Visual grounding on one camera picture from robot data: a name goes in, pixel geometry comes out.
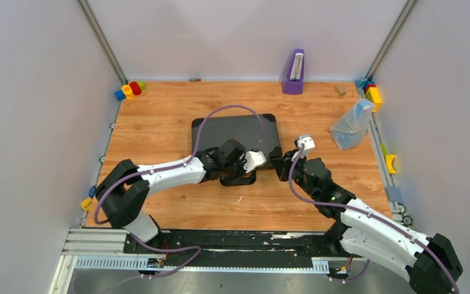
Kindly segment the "coloured toy blocks stack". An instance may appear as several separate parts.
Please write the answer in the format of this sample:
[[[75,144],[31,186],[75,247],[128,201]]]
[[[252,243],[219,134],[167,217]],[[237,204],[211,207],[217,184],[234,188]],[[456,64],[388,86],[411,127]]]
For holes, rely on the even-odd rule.
[[[356,88],[363,90],[367,100],[375,104],[373,112],[376,113],[382,105],[382,98],[375,82],[365,78],[354,80],[354,84]]]

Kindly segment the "clear plastic bag blue contents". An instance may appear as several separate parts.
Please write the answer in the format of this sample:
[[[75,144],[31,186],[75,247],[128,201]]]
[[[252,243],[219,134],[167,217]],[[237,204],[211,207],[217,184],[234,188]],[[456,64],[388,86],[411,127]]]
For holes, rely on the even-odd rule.
[[[359,99],[329,127],[330,135],[339,150],[349,150],[363,142],[375,108],[376,104],[370,100]]]

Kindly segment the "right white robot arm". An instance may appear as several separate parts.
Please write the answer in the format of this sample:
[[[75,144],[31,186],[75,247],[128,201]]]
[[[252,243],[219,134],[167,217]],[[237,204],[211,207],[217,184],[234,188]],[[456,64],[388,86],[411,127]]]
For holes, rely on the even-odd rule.
[[[328,253],[365,257],[405,279],[416,293],[459,293],[463,267],[450,239],[417,232],[375,211],[338,185],[320,158],[300,152],[288,151],[271,164],[299,200],[335,221],[325,239]]]

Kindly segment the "black caster wheels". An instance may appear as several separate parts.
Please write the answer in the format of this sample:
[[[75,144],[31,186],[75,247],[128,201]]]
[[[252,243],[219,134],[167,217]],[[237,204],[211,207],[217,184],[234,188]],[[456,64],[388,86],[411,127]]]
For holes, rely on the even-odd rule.
[[[397,208],[401,214],[403,225],[406,227],[412,226],[413,218],[407,213],[405,205],[397,203]]]

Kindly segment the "small wooden block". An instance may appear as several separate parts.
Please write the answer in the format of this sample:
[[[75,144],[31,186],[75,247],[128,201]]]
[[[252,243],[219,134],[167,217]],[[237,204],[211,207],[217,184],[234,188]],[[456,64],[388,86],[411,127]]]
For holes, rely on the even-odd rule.
[[[343,97],[347,93],[346,88],[340,85],[335,86],[335,92],[338,94],[339,97]]]

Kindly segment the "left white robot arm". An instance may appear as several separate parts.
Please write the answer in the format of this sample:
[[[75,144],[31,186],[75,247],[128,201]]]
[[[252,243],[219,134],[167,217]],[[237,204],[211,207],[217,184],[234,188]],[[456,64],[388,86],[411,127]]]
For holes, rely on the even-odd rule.
[[[148,253],[158,252],[163,236],[151,216],[143,212],[146,198],[186,184],[223,180],[226,185],[252,174],[266,161],[260,152],[247,151],[237,140],[221,147],[195,150],[190,156],[158,165],[135,165],[126,159],[117,164],[96,190],[97,209],[112,228],[123,228],[139,239]]]

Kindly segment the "black poker set case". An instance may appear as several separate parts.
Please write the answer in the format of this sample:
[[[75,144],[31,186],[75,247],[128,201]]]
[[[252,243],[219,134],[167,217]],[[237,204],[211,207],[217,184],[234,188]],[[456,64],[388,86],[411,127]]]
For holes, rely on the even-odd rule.
[[[265,134],[258,150],[264,153],[266,163],[259,170],[272,169],[271,160],[283,156],[277,120],[270,113],[262,113],[260,117],[264,124]],[[259,120],[254,115],[212,117],[203,127],[198,150],[220,147],[231,138],[249,150],[256,146],[261,130]]]

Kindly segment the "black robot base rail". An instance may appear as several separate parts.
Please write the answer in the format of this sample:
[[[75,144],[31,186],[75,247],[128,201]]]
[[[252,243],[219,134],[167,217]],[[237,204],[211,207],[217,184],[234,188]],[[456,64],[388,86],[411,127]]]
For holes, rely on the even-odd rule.
[[[364,258],[329,244],[323,232],[163,230],[147,249],[125,230],[73,228],[62,254],[78,269],[348,274]]]

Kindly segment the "purple metronome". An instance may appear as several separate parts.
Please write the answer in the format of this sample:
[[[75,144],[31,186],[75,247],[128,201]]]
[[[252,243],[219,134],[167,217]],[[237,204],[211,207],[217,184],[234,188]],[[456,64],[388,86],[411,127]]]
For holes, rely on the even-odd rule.
[[[304,57],[303,49],[295,49],[285,66],[282,77],[282,93],[299,95],[304,90]]]

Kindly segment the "yellow blue round tags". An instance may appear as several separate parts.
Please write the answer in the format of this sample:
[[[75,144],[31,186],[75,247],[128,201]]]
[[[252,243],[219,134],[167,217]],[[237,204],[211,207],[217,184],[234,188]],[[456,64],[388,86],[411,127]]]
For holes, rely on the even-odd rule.
[[[91,204],[92,204],[92,199],[95,196],[96,188],[97,188],[97,186],[93,185],[89,189],[88,195],[81,201],[80,206],[81,206],[81,209],[83,211],[89,211],[90,210],[90,207],[91,207]]]

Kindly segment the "coloured toy cylinders cluster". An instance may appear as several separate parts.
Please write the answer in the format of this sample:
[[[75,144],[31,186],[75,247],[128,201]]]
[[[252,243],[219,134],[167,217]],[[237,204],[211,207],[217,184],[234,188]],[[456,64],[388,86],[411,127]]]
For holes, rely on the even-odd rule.
[[[118,101],[125,99],[132,99],[135,96],[140,96],[146,90],[146,84],[142,81],[132,81],[114,93]]]

